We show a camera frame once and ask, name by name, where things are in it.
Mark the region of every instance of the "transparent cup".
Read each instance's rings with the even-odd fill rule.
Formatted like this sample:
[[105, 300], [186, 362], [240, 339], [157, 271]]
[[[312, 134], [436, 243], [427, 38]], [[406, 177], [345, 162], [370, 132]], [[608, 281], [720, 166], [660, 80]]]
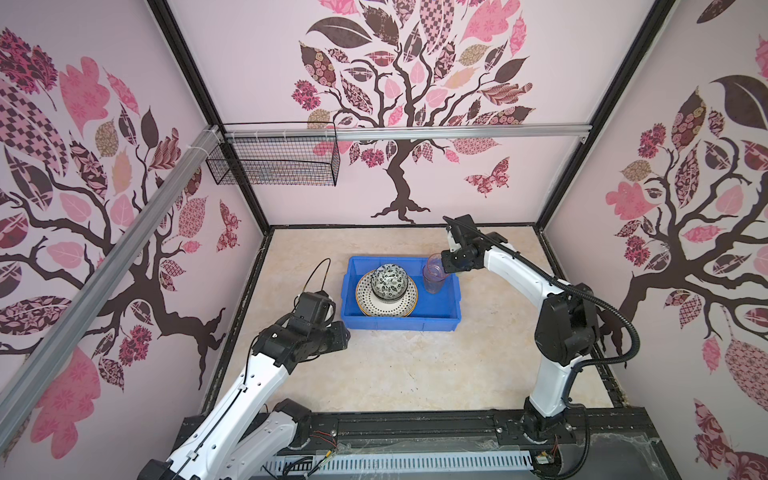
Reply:
[[442, 256], [440, 253], [435, 253], [427, 259], [427, 264], [422, 270], [424, 276], [424, 289], [430, 293], [437, 293], [445, 285], [445, 279], [448, 278], [448, 273], [442, 269]]

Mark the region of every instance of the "pink wall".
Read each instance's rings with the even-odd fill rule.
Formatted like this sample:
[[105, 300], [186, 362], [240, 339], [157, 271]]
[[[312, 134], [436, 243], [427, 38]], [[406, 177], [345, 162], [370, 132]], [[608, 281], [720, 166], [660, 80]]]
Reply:
[[[3, 16], [4, 386], [204, 120], [144, 2], [24, 2]], [[164, 458], [199, 412], [259, 243], [238, 189], [204, 166], [2, 453], [0, 476], [136, 478]]]
[[[302, 2], [297, 8], [285, 2], [171, 3], [225, 121], [303, 121], [310, 115], [312, 120], [322, 120], [326, 116], [317, 112], [325, 111], [337, 124], [351, 117], [349, 127], [418, 126], [416, 112], [422, 107], [425, 108], [424, 125], [438, 125], [453, 115], [464, 115], [462, 124], [471, 124], [475, 117], [472, 115], [468, 121], [467, 114], [475, 101], [479, 106], [478, 116], [517, 107], [515, 116], [527, 124], [586, 123], [652, 4], [650, 0], [643, 0], [625, 2], [626, 5], [616, 8], [614, 2], [608, 0], [323, 0]], [[439, 18], [434, 31], [430, 18]], [[323, 33], [328, 32], [323, 20], [356, 25], [370, 40], [365, 36], [336, 37], [332, 32], [327, 36]], [[320, 22], [319, 26], [312, 28], [316, 22]], [[377, 36], [371, 25], [385, 25], [383, 33]], [[414, 31], [426, 45], [423, 64], [418, 59], [387, 61], [387, 55], [396, 56], [398, 45], [403, 48], [413, 45], [408, 43], [408, 38]], [[435, 39], [433, 43], [429, 42], [431, 36]], [[303, 58], [300, 42], [307, 46], [304, 52], [308, 57]], [[451, 63], [444, 77], [432, 77], [429, 81], [429, 72], [440, 59], [451, 56], [446, 45], [453, 46], [455, 59], [452, 63], [443, 63]], [[479, 88], [478, 81], [485, 73], [485, 59], [496, 48], [502, 48], [502, 56], [482, 81], [500, 81], [490, 81]], [[379, 53], [376, 57], [380, 63], [366, 65], [363, 61], [371, 62], [372, 57], [367, 55], [374, 52]], [[322, 75], [315, 75], [316, 80], [307, 72], [308, 61], [316, 73], [316, 55], [323, 58], [318, 60], [317, 68], [321, 72], [324, 68], [333, 68], [325, 83], [334, 83], [338, 91], [321, 84]], [[510, 61], [523, 62], [523, 65], [516, 76], [507, 79], [499, 72]], [[371, 67], [379, 75], [366, 79], [358, 74], [358, 78], [354, 78], [348, 71], [350, 68], [371, 71]], [[414, 69], [422, 70], [426, 76], [419, 79]], [[298, 81], [306, 82], [302, 85], [317, 93], [302, 92], [296, 86]], [[343, 82], [351, 85], [349, 92], [344, 91]], [[408, 102], [405, 95], [397, 97], [410, 91], [412, 98], [417, 98], [428, 82], [433, 98]], [[382, 92], [383, 107], [375, 91], [376, 84]], [[508, 93], [517, 90], [518, 95], [502, 98], [504, 95], [494, 97], [480, 92], [502, 84], [506, 84]], [[352, 93], [355, 89], [371, 99], [370, 112], [366, 111], [369, 109], [365, 101], [355, 105], [350, 95], [361, 97]], [[294, 92], [298, 100], [292, 98]], [[298, 103], [302, 96], [307, 97], [304, 105]], [[334, 96], [343, 100], [343, 108], [339, 108]], [[442, 100], [446, 96], [449, 97], [447, 103]], [[391, 114], [402, 107], [406, 113], [399, 121], [392, 121]], [[373, 122], [363, 117], [370, 117]], [[427, 147], [432, 152], [431, 161], [424, 157], [414, 161], [411, 155], [416, 148], [424, 148], [423, 142], [418, 146], [412, 142], [398, 143], [400, 156], [390, 159], [384, 155], [387, 142], [381, 141], [360, 146], [361, 152], [367, 149], [372, 149], [372, 154], [382, 152], [381, 163], [368, 164], [353, 163], [355, 157], [350, 157], [349, 152], [350, 148], [354, 151], [354, 147], [347, 144], [341, 147], [342, 163], [336, 187], [259, 185], [255, 191], [269, 221], [274, 224], [381, 224], [402, 223], [406, 219], [436, 223], [442, 221], [442, 215], [466, 213], [482, 222], [536, 220], [551, 182], [573, 149], [574, 138], [496, 141], [499, 145], [488, 145], [471, 153], [454, 142], [436, 141], [439, 148]], [[490, 183], [495, 181], [491, 173], [505, 158], [508, 158], [505, 164], [508, 178], [500, 177], [503, 178], [500, 184], [505, 187], [497, 187]], [[486, 192], [486, 196], [478, 192], [468, 178], [493, 190]], [[385, 214], [372, 218], [382, 212]]]
[[768, 10], [709, 3], [681, 3], [547, 233], [569, 280], [634, 318], [641, 352], [614, 372], [681, 476], [765, 478]]

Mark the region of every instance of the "tree decal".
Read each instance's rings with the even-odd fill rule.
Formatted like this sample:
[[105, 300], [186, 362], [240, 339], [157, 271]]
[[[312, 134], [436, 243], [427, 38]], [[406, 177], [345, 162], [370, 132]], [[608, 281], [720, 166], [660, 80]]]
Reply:
[[[28, 45], [5, 29], [0, 44], [0, 51], [4, 52], [2, 72], [26, 93], [36, 92], [36, 86], [51, 90], [55, 86], [55, 70], [49, 73], [49, 81], [39, 78], [31, 68], [26, 76], [20, 76], [18, 66], [28, 58], [28, 50]], [[8, 56], [18, 51], [21, 53], [15, 57]], [[16, 65], [14, 74], [9, 73], [11, 60]], [[0, 218], [0, 249], [4, 250], [0, 254], [0, 298], [23, 287], [25, 277], [32, 272], [43, 280], [57, 280], [82, 289], [114, 248], [119, 233], [147, 205], [150, 187], [162, 185], [157, 172], [172, 169], [180, 157], [175, 128], [161, 140], [151, 111], [147, 109], [143, 115], [137, 115], [140, 109], [135, 96], [122, 80], [111, 74], [106, 80], [120, 101], [120, 110], [108, 112], [105, 107], [111, 93], [99, 84], [100, 68], [96, 61], [83, 57], [81, 66], [79, 71], [67, 65], [67, 73], [60, 75], [61, 96], [77, 127], [66, 132], [70, 137], [68, 144], [25, 93], [0, 79], [0, 141], [5, 144], [0, 164], [8, 166], [6, 174], [16, 186], [15, 190], [0, 190], [0, 205], [14, 212]], [[102, 121], [95, 136], [80, 136], [91, 120]], [[28, 157], [38, 163], [32, 164]], [[69, 159], [74, 166], [67, 175]], [[200, 247], [199, 242], [192, 240], [205, 218], [207, 198], [194, 196], [200, 180], [198, 169], [131, 264], [128, 274], [132, 283], [105, 303], [94, 326], [85, 333], [101, 339], [93, 355], [85, 357], [87, 362], [78, 362], [90, 363], [94, 374], [98, 371], [98, 376], [108, 384], [123, 389], [124, 369], [151, 355], [153, 339], [181, 334], [197, 342], [201, 387], [208, 350], [218, 349], [223, 340], [223, 335], [215, 338], [214, 334], [224, 308], [216, 318], [204, 322], [195, 316], [170, 312], [166, 307], [165, 296], [177, 291], [174, 279], [185, 273], [184, 256]], [[65, 217], [51, 218], [48, 210], [52, 204], [60, 205]], [[224, 246], [235, 247], [234, 230], [239, 220], [223, 203], [220, 205], [226, 227], [222, 235]], [[20, 250], [30, 229], [43, 230], [45, 235]], [[83, 264], [88, 266], [87, 273], [81, 267]], [[44, 331], [59, 320], [70, 303], [68, 298], [35, 291], [30, 298], [0, 307], [0, 333], [24, 336]], [[27, 355], [39, 343], [25, 347], [14, 346], [13, 342], [0, 343], [0, 355]]]
[[[302, 63], [319, 90], [299, 80], [292, 97], [302, 108], [314, 110], [309, 121], [343, 127], [520, 124], [534, 110], [510, 106], [533, 88], [511, 83], [525, 58], [502, 62], [525, 42], [522, 16], [510, 19], [520, 9], [519, 0], [470, 0], [464, 15], [474, 13], [463, 31], [454, 28], [453, 0], [378, 0], [363, 2], [360, 9], [351, 1], [320, 3], [345, 16], [319, 20], [300, 42]], [[337, 48], [313, 47], [318, 34]], [[324, 109], [318, 108], [320, 98]], [[339, 152], [349, 152], [349, 164], [361, 160], [368, 168], [384, 167], [392, 180], [395, 200], [372, 217], [397, 212], [400, 220], [415, 223], [407, 212], [430, 210], [411, 200], [403, 162], [433, 162], [442, 155], [456, 163], [459, 154], [479, 154], [496, 145], [491, 138], [460, 139], [452, 145], [431, 139], [339, 142]], [[477, 184], [478, 192], [487, 194], [493, 185], [505, 184], [500, 175], [505, 178], [501, 172], [484, 177], [488, 180], [484, 187]]]
[[[681, 329], [694, 321], [707, 326], [707, 368], [715, 371], [722, 358], [740, 389], [768, 410], [768, 354], [733, 335], [740, 330], [768, 341], [768, 298], [744, 293], [745, 286], [768, 288], [768, 237], [760, 234], [768, 217], [768, 147], [727, 135], [733, 122], [765, 138], [768, 87], [744, 75], [713, 83], [723, 86], [725, 114], [695, 90], [669, 127], [655, 124], [641, 134], [641, 159], [621, 171], [629, 183], [605, 197], [626, 222], [615, 235], [626, 243], [633, 270], [619, 310], [633, 319], [650, 289], [669, 290], [664, 307], [679, 309]], [[731, 332], [724, 355], [713, 309], [722, 309]], [[600, 316], [601, 336], [611, 335], [621, 353], [621, 323], [608, 311]], [[713, 466], [712, 455], [723, 458], [722, 445], [715, 446], [705, 458]]]

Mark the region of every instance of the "silver metal beam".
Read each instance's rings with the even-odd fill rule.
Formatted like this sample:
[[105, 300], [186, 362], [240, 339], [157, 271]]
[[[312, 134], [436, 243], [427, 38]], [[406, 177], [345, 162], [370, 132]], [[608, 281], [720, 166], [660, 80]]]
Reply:
[[[589, 124], [467, 125], [465, 127], [388, 127], [336, 129], [339, 141], [415, 140], [417, 138], [500, 138], [500, 137], [584, 137]], [[228, 138], [332, 136], [333, 130], [307, 128], [294, 130], [234, 130]]]
[[104, 262], [74, 296], [58, 322], [45, 335], [38, 348], [16, 372], [0, 393], [0, 450], [13, 438], [32, 408], [69, 360], [74, 348], [101, 311], [142, 246], [174, 200], [181, 194], [195, 170], [219, 143], [217, 127], [206, 127], [184, 152], [177, 166], [150, 199], [136, 221], [120, 237]]

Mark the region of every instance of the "butterfly decal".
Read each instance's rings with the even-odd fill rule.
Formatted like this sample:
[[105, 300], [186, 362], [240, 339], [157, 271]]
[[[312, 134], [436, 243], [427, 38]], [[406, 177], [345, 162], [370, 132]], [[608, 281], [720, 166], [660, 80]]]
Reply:
[[488, 192], [493, 190], [494, 185], [496, 187], [504, 186], [509, 188], [509, 185], [507, 185], [507, 182], [509, 181], [509, 175], [505, 173], [507, 170], [509, 170], [509, 157], [506, 157], [504, 160], [498, 162], [498, 164], [493, 167], [493, 171], [489, 176], [486, 177], [485, 175], [470, 175], [464, 180], [468, 181], [470, 185], [477, 187], [478, 192], [488, 198]]
[[216, 243], [216, 251], [220, 252], [225, 248], [234, 248], [237, 246], [237, 234], [235, 230], [240, 225], [240, 220], [237, 219], [237, 215], [230, 213], [230, 208], [219, 200], [219, 209], [221, 210], [221, 219], [224, 220], [224, 226], [226, 227], [224, 233], [219, 236], [219, 241]]

